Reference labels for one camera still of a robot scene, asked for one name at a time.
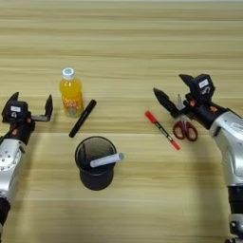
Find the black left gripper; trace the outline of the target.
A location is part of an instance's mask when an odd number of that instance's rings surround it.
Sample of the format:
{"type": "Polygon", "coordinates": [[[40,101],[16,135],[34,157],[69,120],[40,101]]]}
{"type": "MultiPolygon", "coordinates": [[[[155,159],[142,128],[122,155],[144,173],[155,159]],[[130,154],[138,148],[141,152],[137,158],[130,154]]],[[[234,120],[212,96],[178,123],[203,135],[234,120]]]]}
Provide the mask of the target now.
{"type": "MultiPolygon", "coordinates": [[[[18,101],[19,92],[13,93],[8,102],[18,101]]],[[[12,122],[9,127],[9,132],[6,135],[7,139],[20,140],[27,144],[31,133],[35,129],[35,122],[49,122],[53,111],[52,96],[49,95],[45,105],[44,115],[32,115],[22,122],[12,122]]]]}

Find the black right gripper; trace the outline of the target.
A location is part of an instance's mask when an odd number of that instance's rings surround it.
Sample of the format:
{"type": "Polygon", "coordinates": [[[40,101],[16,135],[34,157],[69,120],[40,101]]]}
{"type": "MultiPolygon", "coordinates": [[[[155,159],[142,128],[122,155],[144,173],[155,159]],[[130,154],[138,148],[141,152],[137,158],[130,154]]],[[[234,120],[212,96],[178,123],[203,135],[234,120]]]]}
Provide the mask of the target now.
{"type": "MultiPolygon", "coordinates": [[[[187,74],[179,74],[180,79],[187,85],[190,86],[193,77],[187,74]]],[[[153,88],[154,94],[159,103],[170,113],[173,118],[178,118],[183,115],[184,109],[177,109],[176,105],[172,103],[169,97],[157,88],[153,88]]],[[[228,109],[219,106],[215,103],[197,103],[195,100],[184,101],[183,104],[187,108],[185,115],[194,121],[200,123],[204,128],[210,129],[213,122],[227,112],[228,109]]]]}

